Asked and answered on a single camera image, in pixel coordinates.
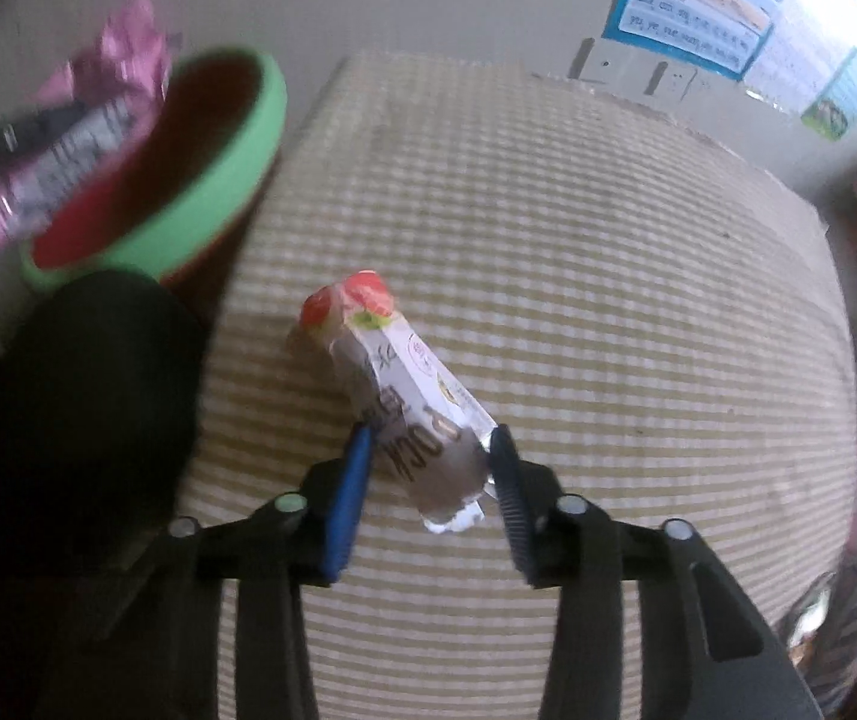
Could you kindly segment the white strawberry milk carton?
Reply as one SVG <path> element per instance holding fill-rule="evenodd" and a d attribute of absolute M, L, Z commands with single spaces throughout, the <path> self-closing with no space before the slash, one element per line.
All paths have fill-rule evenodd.
<path fill-rule="evenodd" d="M 497 423 L 397 307 L 373 270 L 316 289 L 298 332 L 323 353 L 353 413 L 373 427 L 391 470 L 431 533 L 485 518 L 487 454 Z"/>

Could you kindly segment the pink foil snack bag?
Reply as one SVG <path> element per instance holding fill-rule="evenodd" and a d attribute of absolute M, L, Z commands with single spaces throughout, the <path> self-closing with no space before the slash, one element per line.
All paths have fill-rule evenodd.
<path fill-rule="evenodd" d="M 80 189 L 104 177 L 147 137 L 165 101 L 178 43 L 157 25 L 152 0 L 129 0 L 90 46 L 47 78 L 35 104 L 92 108 L 54 143 L 0 169 L 0 249 L 46 231 Z"/>

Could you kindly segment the green and red trash bin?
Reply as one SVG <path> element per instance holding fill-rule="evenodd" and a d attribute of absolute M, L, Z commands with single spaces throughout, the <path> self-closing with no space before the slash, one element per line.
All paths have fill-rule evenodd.
<path fill-rule="evenodd" d="M 165 286 L 183 281 L 256 200 L 287 104 L 284 73 L 264 50 L 217 47 L 179 62 L 149 137 L 22 247 L 25 281 L 51 293 L 118 268 Z"/>

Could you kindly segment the beige striped floor mat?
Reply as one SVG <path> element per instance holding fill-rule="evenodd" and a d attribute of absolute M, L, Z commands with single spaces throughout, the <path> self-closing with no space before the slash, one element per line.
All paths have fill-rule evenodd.
<path fill-rule="evenodd" d="M 373 270 L 526 461 L 536 585 L 497 491 L 431 533 L 298 332 Z M 814 205 L 666 115 L 506 65 L 364 52 L 321 89 L 216 314 L 181 493 L 214 546 L 222 718 L 815 718 L 781 622 L 840 562 L 857 385 Z"/>

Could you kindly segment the white wall socket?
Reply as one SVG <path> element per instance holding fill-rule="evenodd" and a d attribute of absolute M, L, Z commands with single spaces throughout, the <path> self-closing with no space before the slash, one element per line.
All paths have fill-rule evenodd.
<path fill-rule="evenodd" d="M 675 104 L 690 91 L 698 68 L 604 37 L 584 37 L 567 76 L 623 98 Z"/>

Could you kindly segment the blue wall poster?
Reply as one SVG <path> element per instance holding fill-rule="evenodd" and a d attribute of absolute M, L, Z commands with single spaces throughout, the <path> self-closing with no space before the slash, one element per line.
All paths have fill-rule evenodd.
<path fill-rule="evenodd" d="M 604 36 L 734 82 L 765 44 L 783 0 L 614 0 Z"/>

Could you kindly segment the green picture wall poster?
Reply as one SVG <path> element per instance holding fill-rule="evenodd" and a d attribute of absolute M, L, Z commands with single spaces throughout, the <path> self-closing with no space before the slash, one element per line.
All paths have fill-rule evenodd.
<path fill-rule="evenodd" d="M 742 85 L 841 140 L 857 121 L 857 0 L 783 0 Z"/>

